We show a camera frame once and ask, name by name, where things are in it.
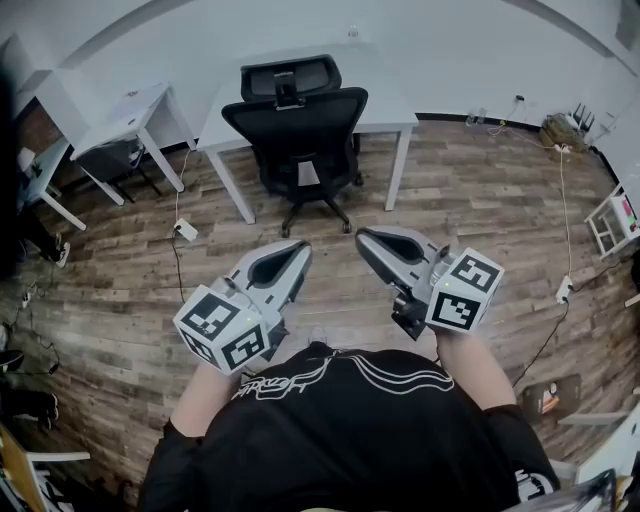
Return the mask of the brown cardboard box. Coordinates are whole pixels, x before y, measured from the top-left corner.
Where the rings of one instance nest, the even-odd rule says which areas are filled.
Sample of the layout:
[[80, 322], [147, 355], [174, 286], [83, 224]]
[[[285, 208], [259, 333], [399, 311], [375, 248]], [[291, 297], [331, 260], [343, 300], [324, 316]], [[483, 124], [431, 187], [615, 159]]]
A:
[[572, 374], [527, 386], [520, 399], [525, 419], [558, 421], [575, 413], [581, 403], [581, 382], [579, 374]]

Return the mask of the white metal frame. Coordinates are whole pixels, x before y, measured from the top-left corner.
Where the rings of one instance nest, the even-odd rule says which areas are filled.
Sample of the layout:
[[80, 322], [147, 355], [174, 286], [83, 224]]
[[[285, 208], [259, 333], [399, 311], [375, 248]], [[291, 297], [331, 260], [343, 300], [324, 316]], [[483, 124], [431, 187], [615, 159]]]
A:
[[80, 452], [27, 452], [26, 482], [27, 492], [24, 500], [33, 512], [75, 512], [70, 500], [48, 481], [49, 473], [39, 470], [37, 465], [52, 463], [71, 463], [90, 460], [86, 451]]

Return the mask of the person's right forearm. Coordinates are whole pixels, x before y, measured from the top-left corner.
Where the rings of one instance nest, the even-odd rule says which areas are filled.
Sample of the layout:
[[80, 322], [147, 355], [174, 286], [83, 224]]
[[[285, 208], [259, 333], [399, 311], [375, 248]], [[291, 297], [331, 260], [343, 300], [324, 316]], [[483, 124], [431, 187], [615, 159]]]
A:
[[441, 366], [482, 409], [515, 405], [515, 393], [489, 347], [470, 334], [433, 326]]

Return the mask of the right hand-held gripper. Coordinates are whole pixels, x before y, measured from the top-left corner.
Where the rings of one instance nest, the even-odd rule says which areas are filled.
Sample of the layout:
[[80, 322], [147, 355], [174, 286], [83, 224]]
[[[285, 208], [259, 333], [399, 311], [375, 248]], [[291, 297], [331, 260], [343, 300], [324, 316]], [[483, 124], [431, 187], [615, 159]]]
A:
[[397, 291], [391, 318], [414, 340], [428, 326], [472, 332], [504, 276], [502, 266], [478, 251], [438, 246], [411, 229], [360, 228], [355, 243], [376, 275]]

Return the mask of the black mesh office chair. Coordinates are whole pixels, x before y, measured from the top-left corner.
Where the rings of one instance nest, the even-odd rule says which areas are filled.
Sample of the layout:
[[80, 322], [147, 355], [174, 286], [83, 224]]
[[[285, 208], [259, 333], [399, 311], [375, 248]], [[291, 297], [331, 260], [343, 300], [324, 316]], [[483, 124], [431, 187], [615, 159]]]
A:
[[318, 201], [349, 234], [352, 225], [335, 197], [363, 184], [353, 134], [368, 92], [344, 88], [329, 54], [245, 65], [240, 92], [242, 101], [224, 106], [221, 115], [250, 143], [267, 192], [291, 203], [281, 235], [289, 237], [302, 207]]

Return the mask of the white corner table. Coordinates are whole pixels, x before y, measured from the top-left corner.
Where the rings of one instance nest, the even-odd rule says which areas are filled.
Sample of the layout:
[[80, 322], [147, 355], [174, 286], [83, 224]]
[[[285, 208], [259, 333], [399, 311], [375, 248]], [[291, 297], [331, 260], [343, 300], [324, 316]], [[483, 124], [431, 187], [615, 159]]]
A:
[[[38, 109], [55, 128], [46, 131], [44, 137], [29, 128], [29, 118]], [[38, 69], [20, 78], [14, 91], [13, 125], [18, 132], [18, 169], [29, 179], [25, 202], [32, 205], [43, 201], [84, 231], [86, 224], [58, 201], [61, 193], [51, 180], [89, 125], [54, 71]]]

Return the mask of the person's left forearm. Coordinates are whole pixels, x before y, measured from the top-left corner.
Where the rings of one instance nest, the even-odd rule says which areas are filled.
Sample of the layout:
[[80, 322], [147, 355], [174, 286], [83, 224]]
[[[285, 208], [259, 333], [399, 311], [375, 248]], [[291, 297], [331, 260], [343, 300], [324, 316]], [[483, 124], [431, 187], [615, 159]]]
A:
[[214, 417], [239, 389], [241, 376], [224, 375], [214, 366], [200, 363], [171, 414], [171, 424], [186, 437], [204, 436]]

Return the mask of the person's black printed t-shirt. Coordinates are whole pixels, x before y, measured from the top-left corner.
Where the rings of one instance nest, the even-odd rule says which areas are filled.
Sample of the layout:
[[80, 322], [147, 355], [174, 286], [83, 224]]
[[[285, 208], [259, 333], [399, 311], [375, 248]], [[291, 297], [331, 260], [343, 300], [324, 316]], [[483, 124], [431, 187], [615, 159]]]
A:
[[247, 380], [189, 436], [169, 421], [139, 512], [502, 512], [559, 480], [514, 404], [482, 408], [400, 350], [314, 342]]

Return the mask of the brown woven pile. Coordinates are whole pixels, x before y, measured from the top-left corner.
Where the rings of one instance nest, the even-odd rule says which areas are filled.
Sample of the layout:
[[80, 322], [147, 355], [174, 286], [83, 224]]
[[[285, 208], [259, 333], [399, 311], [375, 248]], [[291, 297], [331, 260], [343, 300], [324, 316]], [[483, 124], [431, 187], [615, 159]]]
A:
[[571, 152], [585, 153], [588, 150], [584, 136], [567, 120], [564, 114], [549, 115], [539, 131], [540, 141], [545, 147], [566, 145]]

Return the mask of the large white table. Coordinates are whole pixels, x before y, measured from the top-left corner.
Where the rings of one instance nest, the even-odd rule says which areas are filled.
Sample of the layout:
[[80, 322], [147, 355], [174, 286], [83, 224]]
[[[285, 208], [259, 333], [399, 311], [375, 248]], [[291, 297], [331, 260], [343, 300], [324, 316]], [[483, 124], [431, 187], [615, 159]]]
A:
[[238, 212], [249, 225], [256, 222], [255, 214], [222, 159], [224, 152], [247, 147], [249, 143], [222, 118], [221, 110], [224, 106], [241, 100], [240, 68], [242, 66], [318, 54], [329, 54], [333, 57], [344, 86], [362, 87], [368, 91], [368, 102], [355, 131], [360, 134], [394, 133], [396, 135], [395, 156], [384, 209], [391, 211], [395, 207], [412, 130], [418, 125], [415, 112], [401, 92], [399, 80], [392, 73], [376, 46], [371, 43], [292, 48], [230, 61], [222, 70], [220, 87], [214, 95], [204, 128], [198, 138], [197, 150], [208, 157]]

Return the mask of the wooden board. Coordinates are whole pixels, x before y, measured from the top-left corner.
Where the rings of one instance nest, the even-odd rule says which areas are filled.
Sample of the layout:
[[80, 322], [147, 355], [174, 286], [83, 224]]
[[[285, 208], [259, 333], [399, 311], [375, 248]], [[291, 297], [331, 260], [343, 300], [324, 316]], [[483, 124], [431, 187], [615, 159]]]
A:
[[41, 512], [39, 495], [34, 487], [26, 452], [2, 423], [0, 423], [0, 458], [5, 477], [19, 493], [21, 499], [31, 512]]

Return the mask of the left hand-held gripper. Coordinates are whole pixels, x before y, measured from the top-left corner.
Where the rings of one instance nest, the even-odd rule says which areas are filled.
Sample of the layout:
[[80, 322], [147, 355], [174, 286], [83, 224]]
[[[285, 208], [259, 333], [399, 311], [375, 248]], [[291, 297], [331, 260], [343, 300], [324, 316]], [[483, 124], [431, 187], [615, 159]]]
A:
[[173, 319], [182, 341], [205, 363], [233, 375], [270, 361], [289, 331], [293, 303], [312, 263], [311, 244], [285, 239], [246, 253], [231, 271], [200, 285]]

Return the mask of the white side table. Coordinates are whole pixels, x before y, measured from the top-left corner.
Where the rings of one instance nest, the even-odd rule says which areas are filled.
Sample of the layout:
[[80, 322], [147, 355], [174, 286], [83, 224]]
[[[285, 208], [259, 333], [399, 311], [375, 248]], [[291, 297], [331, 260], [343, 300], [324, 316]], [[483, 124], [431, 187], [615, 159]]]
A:
[[630, 476], [640, 452], [640, 402], [629, 412], [579, 414], [588, 426], [607, 426], [621, 423], [609, 438], [582, 464], [577, 467], [576, 484], [583, 483], [613, 469], [617, 476]]

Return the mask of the white shelf rack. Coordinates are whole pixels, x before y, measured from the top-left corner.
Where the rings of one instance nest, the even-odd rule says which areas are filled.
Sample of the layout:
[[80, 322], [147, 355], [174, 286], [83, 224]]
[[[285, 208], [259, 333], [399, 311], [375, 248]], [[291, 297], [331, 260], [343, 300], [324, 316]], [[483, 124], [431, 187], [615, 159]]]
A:
[[621, 184], [584, 220], [596, 241], [600, 259], [614, 255], [631, 242], [640, 240], [640, 217]]

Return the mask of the small white table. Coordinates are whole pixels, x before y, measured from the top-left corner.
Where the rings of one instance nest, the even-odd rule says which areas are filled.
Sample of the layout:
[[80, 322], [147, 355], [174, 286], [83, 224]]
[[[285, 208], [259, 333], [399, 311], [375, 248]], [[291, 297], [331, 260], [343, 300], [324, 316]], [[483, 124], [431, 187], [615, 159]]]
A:
[[[153, 159], [176, 191], [183, 191], [184, 184], [182, 183], [181, 178], [165, 158], [160, 146], [151, 135], [149, 128], [150, 121], [157, 109], [162, 105], [168, 108], [170, 116], [176, 123], [188, 147], [191, 150], [194, 150], [196, 148], [195, 139], [187, 124], [186, 118], [178, 106], [177, 100], [172, 92], [172, 88], [169, 83], [161, 82], [152, 87], [139, 89], [125, 94], [111, 108], [103, 120], [90, 128], [83, 136], [78, 146], [74, 148], [71, 159], [76, 162], [76, 159], [83, 153], [105, 143], [137, 138], [145, 146], [144, 156], [148, 155]], [[125, 201], [127, 201], [126, 199], [123, 199], [113, 187], [98, 182], [86, 171], [84, 172], [117, 205], [121, 206]]]

